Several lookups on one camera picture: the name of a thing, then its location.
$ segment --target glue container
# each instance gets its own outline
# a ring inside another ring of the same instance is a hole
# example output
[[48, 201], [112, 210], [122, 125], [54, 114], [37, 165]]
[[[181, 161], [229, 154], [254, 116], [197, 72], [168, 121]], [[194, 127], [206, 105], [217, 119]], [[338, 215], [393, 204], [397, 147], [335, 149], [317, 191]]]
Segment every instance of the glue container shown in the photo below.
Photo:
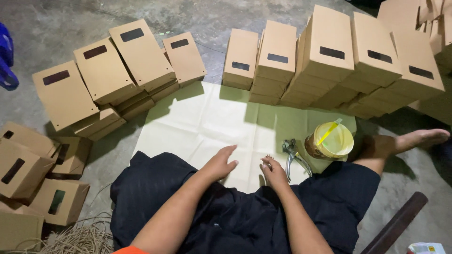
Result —
[[335, 160], [350, 153], [353, 149], [353, 136], [350, 130], [340, 123], [319, 143], [325, 133], [335, 124], [335, 122], [323, 123], [306, 137], [305, 148], [309, 155], [316, 159]]

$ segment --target black pants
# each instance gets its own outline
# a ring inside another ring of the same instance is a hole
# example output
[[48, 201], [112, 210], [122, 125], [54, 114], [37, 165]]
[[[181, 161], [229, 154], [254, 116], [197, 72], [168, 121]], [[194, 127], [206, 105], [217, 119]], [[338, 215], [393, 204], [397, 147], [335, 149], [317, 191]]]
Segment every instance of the black pants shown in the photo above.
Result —
[[[129, 246], [157, 210], [197, 169], [163, 153], [140, 151], [111, 186], [116, 204], [111, 220], [115, 250]], [[333, 251], [352, 253], [380, 177], [367, 167], [333, 162], [323, 173], [291, 185]], [[255, 193], [212, 184], [202, 196], [178, 253], [290, 253], [284, 210], [276, 193]]]

